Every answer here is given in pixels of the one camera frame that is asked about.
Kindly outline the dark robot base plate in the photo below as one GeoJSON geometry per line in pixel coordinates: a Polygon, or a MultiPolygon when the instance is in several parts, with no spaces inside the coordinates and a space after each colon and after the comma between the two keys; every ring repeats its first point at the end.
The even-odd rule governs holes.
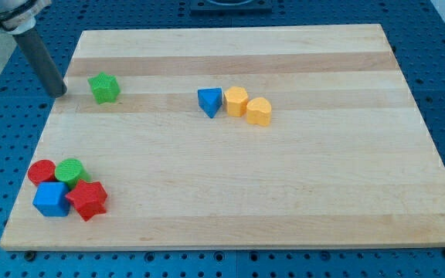
{"type": "Polygon", "coordinates": [[[273,0],[189,0],[192,14],[210,12],[271,12],[273,0]]]}

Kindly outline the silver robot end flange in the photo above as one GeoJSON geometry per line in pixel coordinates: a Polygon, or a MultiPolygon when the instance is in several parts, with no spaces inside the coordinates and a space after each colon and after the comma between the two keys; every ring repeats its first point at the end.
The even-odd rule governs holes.
{"type": "Polygon", "coordinates": [[[36,16],[51,0],[0,0],[0,29],[19,35],[36,25],[36,16]]]}

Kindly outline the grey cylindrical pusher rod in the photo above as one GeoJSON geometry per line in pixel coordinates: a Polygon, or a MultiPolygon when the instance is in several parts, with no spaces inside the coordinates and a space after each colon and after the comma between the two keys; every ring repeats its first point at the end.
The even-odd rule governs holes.
{"type": "Polygon", "coordinates": [[[67,92],[66,84],[36,28],[33,27],[12,37],[47,95],[52,98],[62,97],[67,92]]]}

